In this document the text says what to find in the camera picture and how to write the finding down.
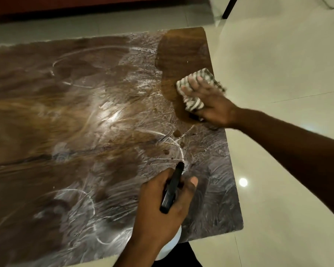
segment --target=hand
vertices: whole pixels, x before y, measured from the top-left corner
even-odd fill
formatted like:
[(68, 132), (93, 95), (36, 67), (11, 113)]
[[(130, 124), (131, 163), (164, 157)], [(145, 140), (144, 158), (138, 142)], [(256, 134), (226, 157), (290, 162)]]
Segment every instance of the hand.
[(232, 128), (235, 122), (235, 111), (239, 108), (224, 97), (216, 87), (209, 85), (202, 77), (188, 77), (193, 91), (182, 86), (182, 91), (189, 97), (198, 97), (204, 103), (204, 108), (194, 112), (211, 124), (219, 127)]
[(148, 243), (158, 247), (159, 252), (176, 235), (188, 214), (198, 179), (192, 177), (187, 180), (169, 213), (163, 214), (160, 211), (163, 189), (173, 172), (168, 168), (142, 184), (131, 242)]

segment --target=cable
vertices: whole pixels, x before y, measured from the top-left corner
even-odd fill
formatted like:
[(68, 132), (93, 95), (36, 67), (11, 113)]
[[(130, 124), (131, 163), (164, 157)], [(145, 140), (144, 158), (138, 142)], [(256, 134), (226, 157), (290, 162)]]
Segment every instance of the cable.
[(331, 6), (330, 4), (328, 4), (326, 0), (322, 0), (322, 1), (330, 10), (334, 9), (334, 6)]

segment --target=white bottle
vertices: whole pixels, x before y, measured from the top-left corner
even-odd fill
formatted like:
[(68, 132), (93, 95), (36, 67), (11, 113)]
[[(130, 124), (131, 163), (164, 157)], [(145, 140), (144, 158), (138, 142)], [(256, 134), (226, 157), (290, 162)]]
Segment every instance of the white bottle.
[(170, 240), (164, 247), (162, 247), (161, 251), (157, 255), (156, 260), (159, 261), (167, 256), (170, 251), (178, 244), (179, 238), (181, 238), (182, 226), (179, 226), (177, 234)]

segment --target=floor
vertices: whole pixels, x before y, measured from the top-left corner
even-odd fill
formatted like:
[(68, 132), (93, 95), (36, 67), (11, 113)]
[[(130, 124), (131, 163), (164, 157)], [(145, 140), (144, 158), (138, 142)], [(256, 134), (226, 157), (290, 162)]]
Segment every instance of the floor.
[[(334, 10), (320, 0), (238, 0), (220, 21), (228, 1), (0, 24), (0, 44), (203, 26), (232, 101), (334, 138)], [(258, 144), (226, 133), (245, 227), (191, 242), (202, 265), (334, 266), (334, 215)]]

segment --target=person's left hand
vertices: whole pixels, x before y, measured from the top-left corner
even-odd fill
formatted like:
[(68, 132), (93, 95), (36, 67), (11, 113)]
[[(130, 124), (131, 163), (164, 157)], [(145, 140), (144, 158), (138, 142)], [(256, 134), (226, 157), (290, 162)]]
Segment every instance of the person's left hand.
[(161, 250), (176, 235), (188, 214), (198, 179), (187, 180), (168, 214), (163, 214), (160, 211), (163, 188), (173, 172), (174, 169), (168, 168), (142, 184), (131, 242), (148, 243)]

